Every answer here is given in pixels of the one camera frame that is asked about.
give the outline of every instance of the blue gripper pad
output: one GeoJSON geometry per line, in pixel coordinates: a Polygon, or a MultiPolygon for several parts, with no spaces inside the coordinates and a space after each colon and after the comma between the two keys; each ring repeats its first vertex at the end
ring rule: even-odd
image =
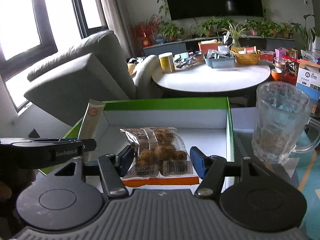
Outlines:
{"type": "Polygon", "coordinates": [[[190,149],[190,159],[193,165],[193,168],[196,170],[199,178],[203,179],[207,174],[207,170],[204,167],[204,157],[205,155],[197,148],[191,147],[190,149]]]}

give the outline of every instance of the potted plant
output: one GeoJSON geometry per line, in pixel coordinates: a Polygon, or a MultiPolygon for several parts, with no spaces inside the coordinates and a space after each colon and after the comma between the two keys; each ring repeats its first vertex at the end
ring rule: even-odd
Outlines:
{"type": "Polygon", "coordinates": [[[131,34],[133,40],[138,45],[139,39],[142,39],[142,46],[149,47],[152,45],[152,41],[150,40],[150,36],[152,35],[155,40],[154,33],[159,29],[159,25],[161,24],[161,19],[153,15],[150,19],[148,19],[145,23],[140,22],[135,26],[131,26],[131,34]]]}
{"type": "Polygon", "coordinates": [[[200,25],[194,26],[193,31],[196,38],[199,38],[205,35],[204,33],[205,30],[200,25]]]}
{"type": "Polygon", "coordinates": [[[272,36],[273,25],[273,23],[269,22],[265,18],[260,19],[259,21],[257,21],[257,34],[263,39],[264,37],[272,36]]]}
{"type": "Polygon", "coordinates": [[[251,33],[251,35],[258,36],[258,33],[257,33],[258,22],[257,22],[257,20],[248,20],[247,19],[245,21],[246,21],[245,27],[251,33]]]}
{"type": "Polygon", "coordinates": [[[309,28],[307,29],[307,18],[309,16],[313,16],[313,14],[307,14],[304,15],[303,18],[305,20],[305,25],[302,26],[302,24],[300,23],[290,23],[291,25],[294,25],[294,29],[295,31],[298,33],[298,31],[300,31],[301,35],[302,35],[302,39],[303,39],[303,50],[310,50],[311,48],[311,44],[313,42],[315,42],[316,40],[316,34],[314,31],[314,28],[309,28]]]}
{"type": "Polygon", "coordinates": [[[232,19],[217,19],[217,31],[229,28],[229,23],[234,24],[234,22],[235,20],[232,19]]]}
{"type": "Polygon", "coordinates": [[[217,20],[215,18],[208,19],[200,24],[200,29],[204,30],[204,34],[207,37],[210,37],[215,32],[214,29],[215,29],[216,25],[218,24],[218,22],[219,22],[219,20],[217,20]]]}
{"type": "Polygon", "coordinates": [[[282,36],[285,39],[290,39],[292,37],[293,28],[290,27],[289,23],[282,22],[281,25],[282,36]]]}
{"type": "Polygon", "coordinates": [[[230,32],[230,36],[232,37],[232,46],[231,48],[239,48],[240,42],[239,42],[239,36],[244,33],[245,31],[245,25],[239,26],[240,23],[237,25],[234,25],[229,22],[229,28],[223,28],[222,30],[225,31],[225,33],[230,32]]]}
{"type": "Polygon", "coordinates": [[[159,33],[162,34],[162,37],[166,37],[168,41],[175,41],[179,34],[184,35],[184,29],[174,24],[174,23],[162,23],[159,25],[159,33]]]}
{"type": "Polygon", "coordinates": [[[278,37],[281,34],[281,25],[275,22],[271,22],[271,33],[273,35],[273,37],[278,37]]]}

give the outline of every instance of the pink box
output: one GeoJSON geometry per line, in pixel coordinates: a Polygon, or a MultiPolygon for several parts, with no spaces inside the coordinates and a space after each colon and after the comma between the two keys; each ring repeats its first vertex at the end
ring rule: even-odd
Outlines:
{"type": "Polygon", "coordinates": [[[287,55],[288,50],[285,48],[276,49],[276,57],[282,57],[282,55],[287,55]]]}

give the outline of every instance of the red package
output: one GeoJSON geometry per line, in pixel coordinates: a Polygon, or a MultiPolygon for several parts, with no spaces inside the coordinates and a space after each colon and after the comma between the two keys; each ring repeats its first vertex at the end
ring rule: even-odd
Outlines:
{"type": "Polygon", "coordinates": [[[269,62],[273,63],[273,58],[274,57],[275,57],[275,52],[274,51],[269,51],[269,50],[263,51],[262,50],[259,59],[265,60],[265,61],[269,61],[269,62]]]}
{"type": "Polygon", "coordinates": [[[292,85],[296,85],[297,83],[297,78],[298,78],[298,75],[293,72],[293,71],[286,71],[283,75],[283,79],[282,79],[282,82],[285,82],[285,83],[289,83],[289,84],[292,84],[292,85]]]}
{"type": "Polygon", "coordinates": [[[308,61],[306,59],[295,59],[295,58],[289,57],[287,55],[282,55],[281,57],[284,58],[284,59],[288,59],[288,60],[290,60],[292,62],[296,62],[296,63],[300,63],[301,60],[308,61]]]}

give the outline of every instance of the glass mug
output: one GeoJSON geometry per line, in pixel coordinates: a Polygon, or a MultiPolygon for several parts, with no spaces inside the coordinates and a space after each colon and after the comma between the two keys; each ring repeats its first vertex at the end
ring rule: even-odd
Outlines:
{"type": "Polygon", "coordinates": [[[255,156],[268,163],[282,163],[291,152],[316,148],[317,139],[306,147],[296,143],[306,124],[320,131],[320,122],[310,118],[313,103],[301,89],[283,82],[267,82],[257,89],[256,121],[252,137],[255,156]]]}

